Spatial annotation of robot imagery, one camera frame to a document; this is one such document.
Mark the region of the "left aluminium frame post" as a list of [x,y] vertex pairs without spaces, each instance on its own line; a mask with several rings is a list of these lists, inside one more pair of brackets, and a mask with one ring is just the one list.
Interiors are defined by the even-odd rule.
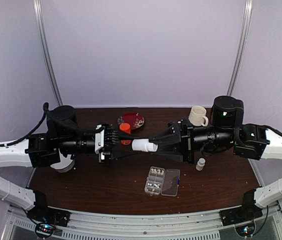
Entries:
[[52,92],[54,94],[54,97],[56,99],[56,102],[58,106],[63,105],[63,101],[61,98],[60,90],[56,81],[52,60],[49,52],[45,27],[44,27],[44,19],[43,19],[43,13],[42,13],[42,7],[41,7],[41,1],[40,0],[33,0],[33,8],[34,8],[34,15],[38,27],[38,33],[39,38],[43,50],[43,56],[44,56],[44,62],[47,69],[48,79],[52,87]]

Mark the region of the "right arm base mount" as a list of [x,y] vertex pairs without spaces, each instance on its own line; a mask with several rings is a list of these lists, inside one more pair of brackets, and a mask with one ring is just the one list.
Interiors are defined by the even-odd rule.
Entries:
[[245,239],[254,236],[257,231],[255,219],[262,216],[263,210],[249,203],[220,211],[223,226],[233,225],[236,234]]

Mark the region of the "white scalloped bowl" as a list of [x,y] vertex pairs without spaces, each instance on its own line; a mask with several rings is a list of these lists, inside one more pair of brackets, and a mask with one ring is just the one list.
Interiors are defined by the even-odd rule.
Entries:
[[58,173],[65,173],[70,171],[75,165],[75,155],[67,154],[63,155],[58,151],[60,162],[50,165],[50,167]]

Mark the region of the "cream ribbed mug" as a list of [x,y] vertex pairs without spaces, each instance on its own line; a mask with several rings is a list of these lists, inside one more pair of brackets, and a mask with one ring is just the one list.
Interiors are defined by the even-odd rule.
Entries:
[[189,114],[189,121],[195,127],[207,127],[209,119],[206,116],[207,110],[199,105],[193,106]]

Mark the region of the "orange pill bottle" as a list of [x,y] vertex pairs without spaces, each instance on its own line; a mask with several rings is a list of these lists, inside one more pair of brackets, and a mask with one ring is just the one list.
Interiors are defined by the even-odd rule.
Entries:
[[[131,134],[131,126],[130,124],[128,123],[122,123],[120,126],[119,126],[120,130],[127,133],[127,134]],[[130,145],[131,144],[131,140],[122,140],[121,143],[123,145]]]

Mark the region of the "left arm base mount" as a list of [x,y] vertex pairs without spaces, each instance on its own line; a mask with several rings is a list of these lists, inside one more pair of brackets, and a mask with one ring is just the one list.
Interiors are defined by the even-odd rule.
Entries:
[[35,202],[30,210],[24,210],[28,219],[34,223],[34,233],[39,239],[51,237],[57,227],[67,227],[70,212],[51,208],[46,202]]

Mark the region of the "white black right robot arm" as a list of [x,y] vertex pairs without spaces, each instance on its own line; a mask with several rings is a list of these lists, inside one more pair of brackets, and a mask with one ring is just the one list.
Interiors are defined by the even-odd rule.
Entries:
[[[282,160],[282,132],[268,126],[243,124],[244,103],[231,96],[218,96],[211,110],[210,126],[193,126],[188,120],[172,122],[168,129],[151,138],[160,152],[176,157],[177,161],[194,161],[194,152],[219,153],[232,150],[242,158]],[[264,187],[254,188],[244,194],[240,207],[222,211],[247,221],[262,215],[262,209],[282,199],[282,178]]]

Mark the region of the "red floral plate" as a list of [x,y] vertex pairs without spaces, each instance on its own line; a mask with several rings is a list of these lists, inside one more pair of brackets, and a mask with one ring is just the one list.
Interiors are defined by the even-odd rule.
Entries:
[[124,113],[123,115],[121,115],[117,119],[117,123],[118,125],[121,125],[124,123],[130,124],[131,130],[133,131],[133,130],[137,130],[141,128],[145,123],[145,119],[138,112],[128,112],[128,113]]

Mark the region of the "white pill bottle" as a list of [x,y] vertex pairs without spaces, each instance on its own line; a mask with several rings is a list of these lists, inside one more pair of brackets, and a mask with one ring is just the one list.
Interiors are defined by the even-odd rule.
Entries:
[[196,170],[202,171],[205,166],[206,160],[204,158],[199,158],[196,164]]
[[132,149],[134,151],[149,152],[151,150],[151,143],[147,138],[135,139],[132,141]]

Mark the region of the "clear plastic pill organizer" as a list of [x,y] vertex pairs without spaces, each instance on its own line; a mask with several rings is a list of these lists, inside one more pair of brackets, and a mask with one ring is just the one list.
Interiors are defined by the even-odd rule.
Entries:
[[[164,170],[164,174],[153,174],[151,173],[151,169]],[[164,169],[156,166],[150,167],[149,173],[146,178],[144,192],[151,196],[162,195],[165,197],[176,197],[180,185],[180,173],[181,172],[179,169]],[[161,187],[149,187],[147,186],[147,183],[160,184]],[[148,192],[148,189],[155,189],[155,192]]]

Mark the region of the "round white pills in organizer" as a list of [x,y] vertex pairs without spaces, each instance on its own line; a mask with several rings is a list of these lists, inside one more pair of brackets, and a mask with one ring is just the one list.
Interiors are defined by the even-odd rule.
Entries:
[[154,188],[160,188],[161,187],[161,185],[158,184],[158,183],[150,183],[150,182],[147,183],[147,186],[154,187]]

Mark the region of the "aluminium frame post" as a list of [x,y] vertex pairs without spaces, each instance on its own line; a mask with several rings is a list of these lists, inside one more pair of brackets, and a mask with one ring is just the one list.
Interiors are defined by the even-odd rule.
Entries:
[[252,21],[252,14],[253,14],[253,1],[245,0],[238,48],[236,52],[236,57],[234,61],[234,66],[233,66],[229,86],[228,86],[227,93],[226,93],[226,96],[228,97],[233,96],[235,86],[238,80],[246,44],[247,44],[248,37],[249,37],[250,26],[251,26],[251,21]]
[[38,27],[38,33],[39,38],[43,50],[43,56],[44,56],[44,62],[47,69],[48,79],[52,87],[52,92],[54,94],[54,97],[56,99],[56,102],[58,106],[63,105],[63,101],[61,98],[60,90],[56,81],[52,60],[49,52],[45,27],[44,27],[44,19],[43,19],[43,13],[42,13],[42,7],[41,7],[41,1],[40,0],[33,0],[33,8],[34,8],[34,15]]

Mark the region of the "right aluminium frame post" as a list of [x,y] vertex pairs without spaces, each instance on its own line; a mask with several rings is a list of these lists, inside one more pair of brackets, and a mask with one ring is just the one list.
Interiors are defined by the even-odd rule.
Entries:
[[234,61],[234,66],[233,66],[229,86],[228,86],[227,93],[226,93],[226,96],[228,97],[233,96],[235,86],[238,80],[246,44],[247,44],[248,37],[249,37],[250,26],[251,26],[251,21],[252,21],[252,14],[253,14],[253,1],[245,0],[238,48],[236,52],[236,57]]

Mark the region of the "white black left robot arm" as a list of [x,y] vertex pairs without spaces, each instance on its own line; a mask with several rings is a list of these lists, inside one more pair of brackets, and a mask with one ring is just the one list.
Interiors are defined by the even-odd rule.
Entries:
[[[135,140],[137,136],[101,123],[94,129],[78,126],[75,110],[63,105],[49,110],[43,105],[43,116],[38,125],[46,121],[47,132],[35,133],[35,126],[25,136],[0,143],[0,168],[3,167],[51,167],[59,173],[73,168],[79,154],[97,154],[102,161],[122,158],[127,154],[113,152],[121,141]],[[45,194],[15,185],[0,177],[0,198],[34,214],[42,222],[53,217]]]

